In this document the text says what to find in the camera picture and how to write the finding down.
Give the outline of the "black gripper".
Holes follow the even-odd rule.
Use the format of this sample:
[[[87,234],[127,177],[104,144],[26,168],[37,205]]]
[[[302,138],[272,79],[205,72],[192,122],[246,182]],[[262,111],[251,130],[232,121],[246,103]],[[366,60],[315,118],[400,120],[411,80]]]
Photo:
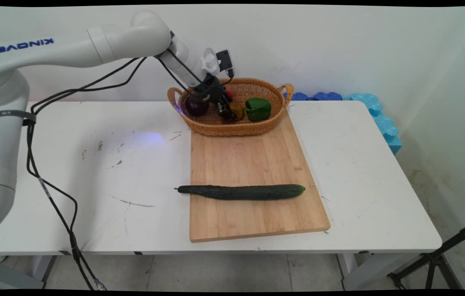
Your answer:
[[[193,88],[193,97],[203,103],[214,103],[218,106],[218,115],[224,120],[237,120],[231,109],[234,100],[228,96],[227,88],[215,76],[206,76],[202,83]]]

